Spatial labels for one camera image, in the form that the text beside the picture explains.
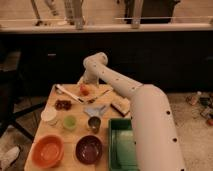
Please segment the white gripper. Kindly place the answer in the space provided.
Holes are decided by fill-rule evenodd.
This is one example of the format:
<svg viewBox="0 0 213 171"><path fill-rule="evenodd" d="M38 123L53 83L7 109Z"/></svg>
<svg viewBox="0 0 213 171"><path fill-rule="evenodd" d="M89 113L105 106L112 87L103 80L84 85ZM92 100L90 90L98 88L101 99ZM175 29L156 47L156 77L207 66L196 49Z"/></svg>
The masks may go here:
<svg viewBox="0 0 213 171"><path fill-rule="evenodd" d="M96 78L89 78L89 77L86 77L86 76L85 77L81 76L80 79L77 82L77 85L80 85L80 84L92 84L93 86L98 87L99 86L99 80L96 79Z"/></svg>

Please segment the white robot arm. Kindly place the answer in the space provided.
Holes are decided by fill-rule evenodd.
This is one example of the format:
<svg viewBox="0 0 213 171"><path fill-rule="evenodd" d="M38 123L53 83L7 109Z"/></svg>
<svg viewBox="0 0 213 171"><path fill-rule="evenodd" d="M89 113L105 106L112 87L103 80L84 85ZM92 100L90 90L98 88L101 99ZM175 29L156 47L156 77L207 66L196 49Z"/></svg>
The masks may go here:
<svg viewBox="0 0 213 171"><path fill-rule="evenodd" d="M131 124L140 171L186 171L175 122L166 94L153 84L143 84L107 67L99 52L83 60L83 82L108 83L130 101Z"/></svg>

